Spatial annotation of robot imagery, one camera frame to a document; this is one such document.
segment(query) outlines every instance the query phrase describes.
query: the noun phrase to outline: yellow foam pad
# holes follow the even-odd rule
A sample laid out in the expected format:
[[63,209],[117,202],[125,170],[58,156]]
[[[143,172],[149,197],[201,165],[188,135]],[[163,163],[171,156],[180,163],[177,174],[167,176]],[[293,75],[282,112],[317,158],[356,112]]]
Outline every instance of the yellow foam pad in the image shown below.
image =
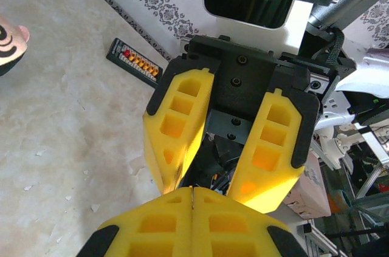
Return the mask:
[[105,257],[190,257],[191,222],[192,190],[176,190],[105,222],[119,227]]
[[291,165],[301,115],[282,91],[266,92],[228,197],[261,213],[277,209],[304,171]]
[[143,115],[145,159],[162,194],[177,188],[204,133],[214,75],[208,69],[176,75],[155,115]]
[[105,257],[281,257],[267,228],[281,222],[206,188],[180,188],[105,222],[119,227]]

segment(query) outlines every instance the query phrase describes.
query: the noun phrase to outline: damask wallpaper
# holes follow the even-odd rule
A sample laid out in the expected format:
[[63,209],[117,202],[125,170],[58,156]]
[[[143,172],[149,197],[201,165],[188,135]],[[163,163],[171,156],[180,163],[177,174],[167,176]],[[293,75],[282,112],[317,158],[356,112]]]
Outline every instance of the damask wallpaper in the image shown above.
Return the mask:
[[389,0],[380,0],[347,29],[351,40],[384,48],[389,43]]
[[[215,18],[202,0],[105,0],[167,60],[179,53],[179,39],[190,34],[216,35]],[[389,0],[380,0],[345,29],[365,47],[386,47]]]

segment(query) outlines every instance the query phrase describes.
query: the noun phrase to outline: white robot part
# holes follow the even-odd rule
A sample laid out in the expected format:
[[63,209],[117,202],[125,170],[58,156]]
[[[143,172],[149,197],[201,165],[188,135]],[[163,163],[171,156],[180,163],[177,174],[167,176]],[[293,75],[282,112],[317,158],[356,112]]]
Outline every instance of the white robot part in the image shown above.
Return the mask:
[[217,17],[220,34],[231,37],[235,43],[265,52],[273,51],[279,58],[283,52],[298,54],[313,4],[296,0],[286,23],[278,29],[255,26],[232,19]]
[[323,115],[317,122],[315,130],[351,123],[355,115],[348,112],[350,107],[343,92],[333,92],[324,104]]
[[345,39],[343,51],[356,62],[356,71],[342,79],[336,91],[363,92],[378,98],[389,98],[389,51],[366,50]]
[[[353,145],[366,141],[366,137],[359,132],[352,135],[338,134],[333,138],[334,128],[332,126],[320,129],[316,133],[319,136],[323,154],[334,169],[341,169],[340,159],[346,156]],[[386,137],[389,135],[389,126],[378,128],[374,133],[378,137]]]

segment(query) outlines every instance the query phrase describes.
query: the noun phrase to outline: orange outlet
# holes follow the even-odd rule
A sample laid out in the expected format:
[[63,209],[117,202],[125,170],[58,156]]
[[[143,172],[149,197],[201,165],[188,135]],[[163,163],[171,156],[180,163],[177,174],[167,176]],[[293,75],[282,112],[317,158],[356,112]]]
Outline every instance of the orange outlet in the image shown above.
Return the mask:
[[140,56],[137,56],[134,63],[139,64],[142,61],[142,58]]
[[139,62],[138,65],[139,65],[140,67],[143,67],[144,64],[145,64],[145,60],[141,60],[141,61]]
[[148,68],[149,73],[152,74],[154,72],[154,70],[155,70],[155,67],[152,64],[150,64],[150,67]]
[[128,59],[130,61],[133,61],[135,59],[135,57],[136,57],[136,53],[135,52],[131,52],[131,54],[129,55]]
[[143,66],[143,70],[147,70],[150,67],[150,62],[146,61],[145,65]]
[[153,72],[153,76],[156,77],[158,75],[158,73],[159,73],[159,69],[158,69],[158,67],[156,67],[156,69]]

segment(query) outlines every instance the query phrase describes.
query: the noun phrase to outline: black screw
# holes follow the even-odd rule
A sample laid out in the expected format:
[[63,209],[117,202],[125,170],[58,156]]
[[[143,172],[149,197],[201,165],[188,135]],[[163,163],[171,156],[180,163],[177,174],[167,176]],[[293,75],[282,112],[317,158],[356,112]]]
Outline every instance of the black screw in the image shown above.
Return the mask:
[[240,85],[242,85],[242,81],[239,78],[232,78],[231,85],[234,87],[239,87]]
[[240,119],[238,119],[238,118],[233,118],[233,119],[231,119],[231,123],[232,123],[233,125],[235,125],[235,126],[241,125],[241,121],[240,121]]
[[236,139],[236,137],[235,137],[234,134],[227,134],[227,138],[228,138],[229,140],[235,140],[235,139]]
[[312,81],[311,82],[311,89],[313,89],[313,90],[317,90],[321,86],[322,86],[322,84],[319,81]]
[[244,55],[238,56],[236,60],[238,64],[247,64],[247,57],[245,57]]

